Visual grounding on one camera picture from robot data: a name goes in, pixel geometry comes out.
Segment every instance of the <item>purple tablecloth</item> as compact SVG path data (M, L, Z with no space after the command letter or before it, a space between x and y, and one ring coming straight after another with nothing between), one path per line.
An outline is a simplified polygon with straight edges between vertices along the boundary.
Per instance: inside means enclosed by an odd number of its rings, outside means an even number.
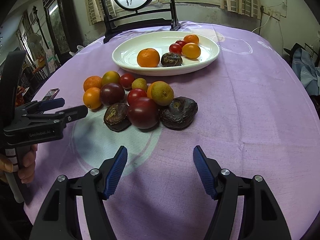
M216 202L205 194L192 159L200 145L206 155L238 176L262 175L271 188L293 240L302 237L320 210L320 122L302 84L287 63L260 36L220 25L182 22L180 31L217 41L218 59L194 73L163 80L175 96L194 99L199 111L183 131L160 126L142 133L131 126L121 133L105 127L105 109L67 125L60 141L39 145L34 198L25 207L32 222L54 180L83 176L112 157L120 145L128 163L116 193L105 202L119 240L202 240ZM65 108L81 105L83 81L109 70L123 74L111 59L123 41L157 27L103 38L66 62L39 90L41 100L60 88ZM239 198L231 239L237 239L243 199ZM90 239L83 204L78 201L84 240Z

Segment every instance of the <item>white oval plate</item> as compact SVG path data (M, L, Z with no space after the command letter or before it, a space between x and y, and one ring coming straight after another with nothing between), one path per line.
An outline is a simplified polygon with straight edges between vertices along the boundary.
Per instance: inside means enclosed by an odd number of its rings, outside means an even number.
M146 76L174 76L181 75L202 69L212 63L219 55L219 46L209 38L198 35L201 55L197 59L189 59L182 55L183 63L177 67L163 67L159 63L158 67L140 67L137 63L138 53L147 48L158 51L160 58L169 52L169 46L177 40L183 40L188 32L165 31L153 32L134 37L120 44L112 53L112 60L120 68L128 72Z

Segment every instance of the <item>metal screw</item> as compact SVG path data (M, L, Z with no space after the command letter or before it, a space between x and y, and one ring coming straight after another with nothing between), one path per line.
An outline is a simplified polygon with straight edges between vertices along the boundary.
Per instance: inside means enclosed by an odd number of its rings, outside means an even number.
M93 169L93 170L90 171L90 174L95 176L95 175L99 174L99 170L98 169Z
M254 179L255 179L257 182L263 181L263 177L261 177L260 175L254 176Z
M66 179L66 176L64 176L64 175L60 175L60 176L57 178L57 180L60 181L60 182L64 181L65 179Z
M229 175L229 174L230 174L230 171L229 171L229 170L227 170L227 169L222 169L222 170L221 170L221 173L222 173L222 175L227 176L227 175Z

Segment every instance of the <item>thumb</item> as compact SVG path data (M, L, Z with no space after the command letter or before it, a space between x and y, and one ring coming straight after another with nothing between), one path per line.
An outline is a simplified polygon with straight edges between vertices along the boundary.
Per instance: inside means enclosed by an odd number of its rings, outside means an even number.
M0 170L5 172L12 172L13 171L13 164L12 162L2 154L0 154Z

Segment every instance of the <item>smartphone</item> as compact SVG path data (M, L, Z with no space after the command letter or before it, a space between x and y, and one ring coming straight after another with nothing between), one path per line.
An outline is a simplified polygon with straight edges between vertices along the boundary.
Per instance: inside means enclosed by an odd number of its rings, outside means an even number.
M54 99L56 95L59 93L59 91L60 91L59 88L49 90L47 94L44 96L44 98L42 98L42 101L49 101Z

